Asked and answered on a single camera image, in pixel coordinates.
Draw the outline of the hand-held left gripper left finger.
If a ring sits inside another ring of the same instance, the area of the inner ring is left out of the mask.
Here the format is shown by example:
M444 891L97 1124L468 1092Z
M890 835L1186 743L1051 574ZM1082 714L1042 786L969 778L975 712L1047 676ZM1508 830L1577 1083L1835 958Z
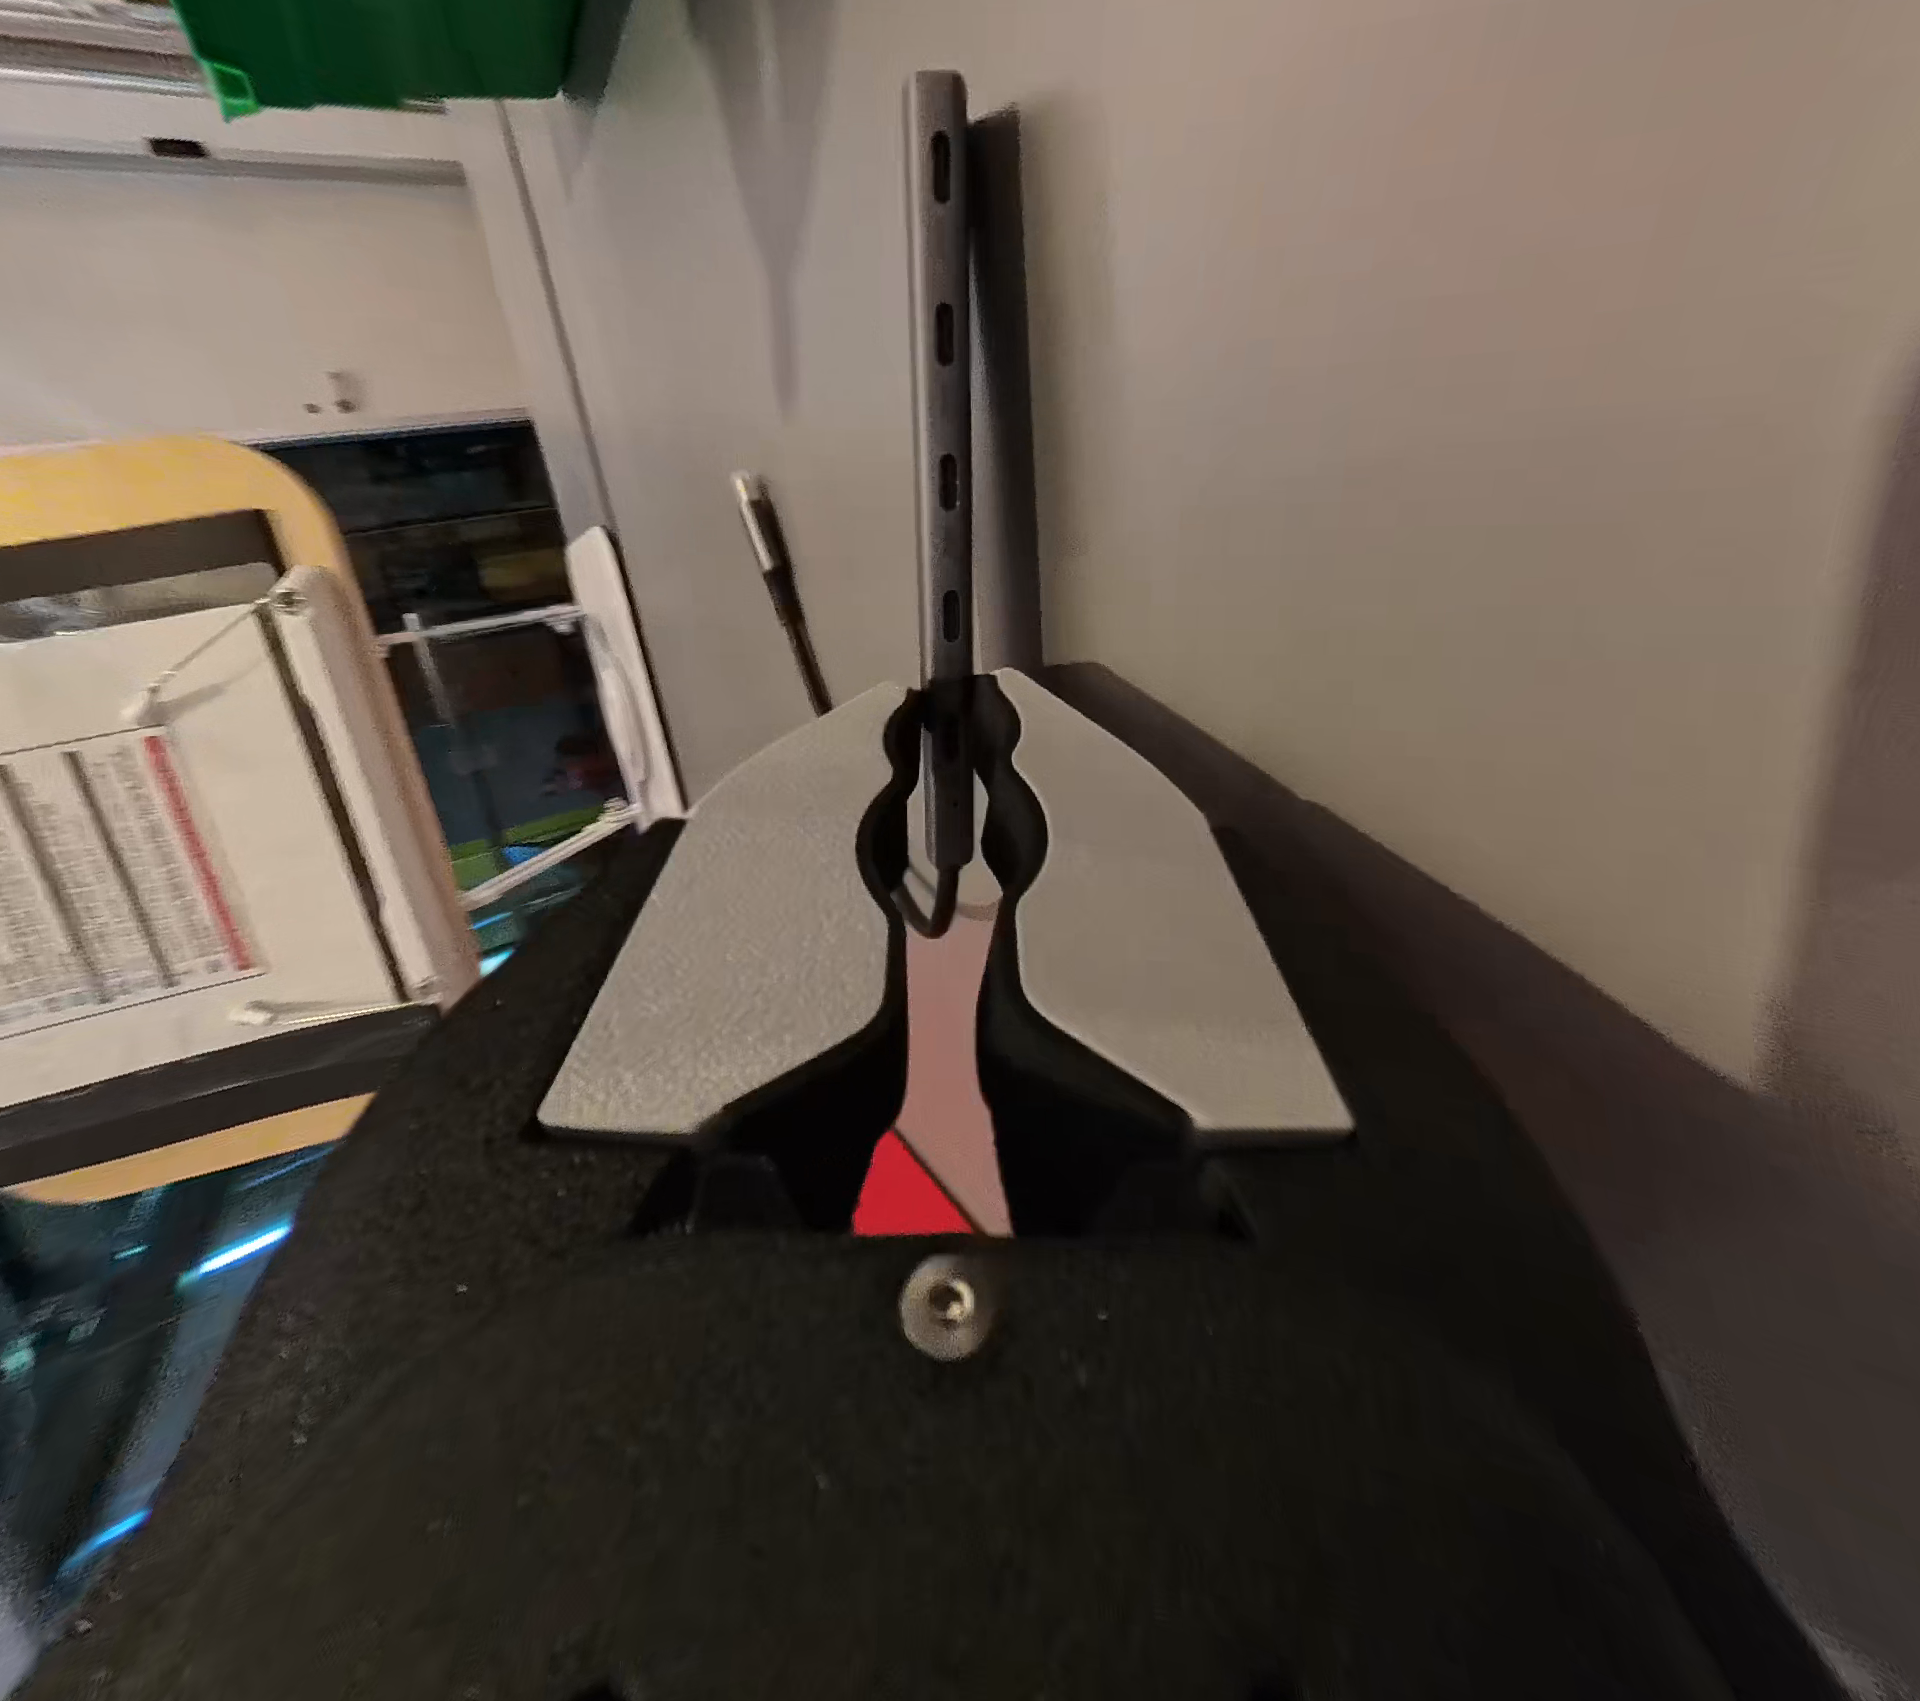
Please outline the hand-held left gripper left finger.
M902 968L918 695L778 736L690 810L539 1104L554 1136L690 1143L880 1029Z

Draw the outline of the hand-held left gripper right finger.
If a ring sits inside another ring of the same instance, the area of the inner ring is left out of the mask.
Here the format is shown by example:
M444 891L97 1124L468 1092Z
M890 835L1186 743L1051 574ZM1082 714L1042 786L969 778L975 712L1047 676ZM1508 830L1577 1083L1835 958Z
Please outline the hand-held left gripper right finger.
M1355 1118L1196 801L1037 676L975 686L983 848L1041 1035L1196 1143L1339 1143Z

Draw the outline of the red plastic bin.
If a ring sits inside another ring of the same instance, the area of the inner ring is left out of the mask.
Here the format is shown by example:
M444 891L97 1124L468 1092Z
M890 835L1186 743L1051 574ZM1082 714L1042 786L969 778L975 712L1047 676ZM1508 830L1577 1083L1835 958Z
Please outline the red plastic bin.
M926 1236L972 1236L972 1217L956 1203L948 1183L915 1154L915 1148L888 1130L868 1163L856 1210L852 1236L865 1238L926 1238Z

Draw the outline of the short black USB cable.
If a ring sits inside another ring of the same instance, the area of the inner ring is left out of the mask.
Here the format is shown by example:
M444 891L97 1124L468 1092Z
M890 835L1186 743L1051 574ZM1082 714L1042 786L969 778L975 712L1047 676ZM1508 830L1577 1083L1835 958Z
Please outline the short black USB cable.
M972 200L969 92L956 70L902 87L910 345L918 545L918 763L929 877L902 875L896 914L942 938L972 862Z

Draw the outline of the white moulded tray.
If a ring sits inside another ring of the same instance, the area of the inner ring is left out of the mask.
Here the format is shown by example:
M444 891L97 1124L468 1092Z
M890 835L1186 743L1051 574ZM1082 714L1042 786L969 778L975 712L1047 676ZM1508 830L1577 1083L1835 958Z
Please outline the white moulded tray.
M565 577L572 603L581 613L598 703L625 801L643 826L679 819L685 813L683 778L667 742L625 564L606 528L589 528L568 539Z

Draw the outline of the printed instruction sheet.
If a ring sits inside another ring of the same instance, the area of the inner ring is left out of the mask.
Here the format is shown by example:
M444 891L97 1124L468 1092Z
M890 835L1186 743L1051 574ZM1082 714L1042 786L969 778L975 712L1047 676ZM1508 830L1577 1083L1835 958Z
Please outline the printed instruction sheet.
M4 1037L263 970L166 728L4 752Z

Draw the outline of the wooden board with clear cover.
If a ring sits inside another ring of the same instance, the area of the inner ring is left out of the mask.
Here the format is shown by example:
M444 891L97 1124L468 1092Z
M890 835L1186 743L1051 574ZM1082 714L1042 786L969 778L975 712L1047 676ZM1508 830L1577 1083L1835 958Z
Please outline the wooden board with clear cover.
M4 1194L78 1210L347 1136L475 987L342 530L166 436L4 454L4 752L166 728L263 975L4 1037Z

